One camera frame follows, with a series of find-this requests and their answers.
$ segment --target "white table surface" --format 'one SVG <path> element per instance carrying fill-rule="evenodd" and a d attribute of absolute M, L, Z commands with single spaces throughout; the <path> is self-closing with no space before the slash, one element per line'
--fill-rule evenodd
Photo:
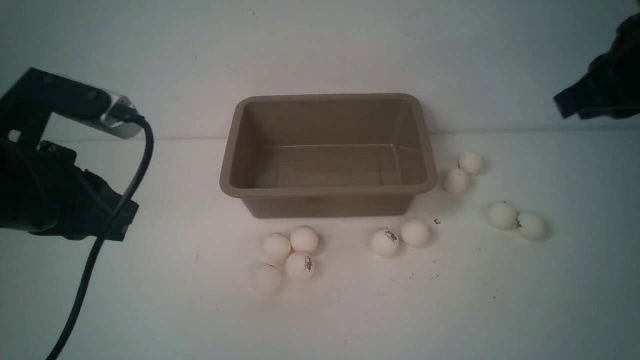
<path fill-rule="evenodd" d="M 128 95 L 159 138 L 228 135 L 254 95 L 406 92 L 434 133 L 560 121 L 636 0 L 2 0 L 0 94 L 28 67 Z M 110 140 L 54 117 L 51 140 Z"/>
<path fill-rule="evenodd" d="M 143 142 L 66 143 L 122 191 Z M 640 132 L 433 136 L 490 162 L 464 196 L 439 188 L 407 217 L 434 242 L 382 260 L 377 227 L 406 217 L 256 220 L 223 195 L 225 140 L 159 141 L 123 243 L 103 247 L 61 359 L 637 359 Z M 488 226 L 496 200 L 538 211 L 545 241 Z M 277 299 L 246 288 L 260 239 L 321 234 L 316 278 Z M 92 240 L 0 231 L 0 359 L 43 359 L 61 331 Z"/>

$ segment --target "ping pong ball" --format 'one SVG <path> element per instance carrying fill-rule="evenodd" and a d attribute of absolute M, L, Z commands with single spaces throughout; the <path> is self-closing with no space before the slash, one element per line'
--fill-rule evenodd
<path fill-rule="evenodd" d="M 316 263 L 306 252 L 294 252 L 287 258 L 285 269 L 291 279 L 309 280 L 316 270 Z"/>
<path fill-rule="evenodd" d="M 400 241 L 393 231 L 383 228 L 371 237 L 371 249 L 380 256 L 389 257 L 396 253 Z"/>
<path fill-rule="evenodd" d="M 274 263 L 283 263 L 291 252 L 291 243 L 283 234 L 271 234 L 262 243 L 264 257 Z"/>
<path fill-rule="evenodd" d="M 295 228 L 290 239 L 294 251 L 312 252 L 318 245 L 318 234 L 309 226 Z"/>
<path fill-rule="evenodd" d="M 429 226 L 421 220 L 407 220 L 400 228 L 400 237 L 407 245 L 420 247 L 429 240 Z"/>

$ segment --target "plastic bin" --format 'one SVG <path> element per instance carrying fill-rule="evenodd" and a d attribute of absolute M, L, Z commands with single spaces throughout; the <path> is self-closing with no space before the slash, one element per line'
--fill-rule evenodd
<path fill-rule="evenodd" d="M 420 102 L 407 94 L 245 99 L 220 174 L 256 218 L 402 215 L 436 181 Z"/>

